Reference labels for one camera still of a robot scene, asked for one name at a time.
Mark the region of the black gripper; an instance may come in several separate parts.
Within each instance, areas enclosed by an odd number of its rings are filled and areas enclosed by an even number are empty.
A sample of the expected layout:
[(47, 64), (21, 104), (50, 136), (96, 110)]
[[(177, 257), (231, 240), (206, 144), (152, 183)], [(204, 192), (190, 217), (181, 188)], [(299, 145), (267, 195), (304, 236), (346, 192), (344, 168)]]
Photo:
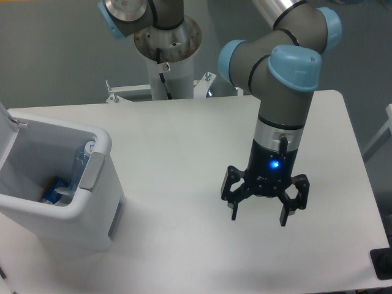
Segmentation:
[[(278, 199), (283, 207), (279, 221), (285, 227), (289, 215), (297, 209), (305, 209), (309, 195), (310, 183), (305, 174), (291, 177), (297, 151), (288, 150), (288, 140), (281, 137), (278, 150), (270, 150), (252, 142), (251, 153), (246, 171), (230, 165), (220, 190), (220, 197), (232, 209), (231, 220), (236, 220), (238, 205), (251, 195)], [(244, 180), (236, 189), (234, 184)], [(297, 189), (295, 198), (290, 198), (286, 190), (294, 185)]]

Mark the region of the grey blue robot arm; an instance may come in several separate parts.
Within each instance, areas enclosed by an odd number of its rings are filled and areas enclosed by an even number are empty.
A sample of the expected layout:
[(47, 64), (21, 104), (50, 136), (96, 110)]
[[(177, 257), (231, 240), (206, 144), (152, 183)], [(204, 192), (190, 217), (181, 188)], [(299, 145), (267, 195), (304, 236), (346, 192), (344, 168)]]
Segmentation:
[[(254, 41), (233, 40), (221, 50), (218, 71), (233, 86), (260, 100), (249, 163), (244, 171), (229, 166), (221, 198), (237, 211), (252, 195), (282, 202), (281, 225), (305, 209), (309, 181), (292, 175), (322, 54), (342, 37), (338, 14), (307, 1), (255, 1), (272, 31)], [(182, 1), (100, 1), (99, 11), (116, 39), (134, 37), (149, 61), (154, 100), (191, 98), (193, 75), (175, 66), (193, 57), (202, 39)]]

